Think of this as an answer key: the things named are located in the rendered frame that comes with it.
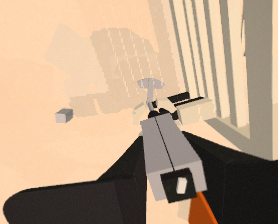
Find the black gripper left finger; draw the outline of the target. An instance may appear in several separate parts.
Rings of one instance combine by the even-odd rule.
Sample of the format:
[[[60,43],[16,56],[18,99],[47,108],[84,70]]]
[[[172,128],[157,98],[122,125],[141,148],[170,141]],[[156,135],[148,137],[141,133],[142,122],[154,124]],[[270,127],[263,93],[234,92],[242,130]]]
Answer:
[[[143,136],[96,180],[29,188],[8,197],[8,224],[146,224]]]

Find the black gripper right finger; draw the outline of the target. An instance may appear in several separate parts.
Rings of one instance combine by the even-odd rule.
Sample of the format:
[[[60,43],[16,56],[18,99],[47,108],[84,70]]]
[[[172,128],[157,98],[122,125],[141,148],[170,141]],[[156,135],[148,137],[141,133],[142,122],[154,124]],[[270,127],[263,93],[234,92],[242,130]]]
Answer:
[[[218,224],[278,224],[278,160],[181,132],[201,159],[201,193]]]

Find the small grey block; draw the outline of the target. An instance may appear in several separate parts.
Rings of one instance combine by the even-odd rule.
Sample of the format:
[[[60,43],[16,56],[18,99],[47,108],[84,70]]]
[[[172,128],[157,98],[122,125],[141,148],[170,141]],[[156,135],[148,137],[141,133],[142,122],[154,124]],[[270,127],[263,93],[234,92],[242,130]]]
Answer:
[[[58,111],[55,113],[56,123],[68,123],[70,120],[74,118],[73,109],[65,109]]]

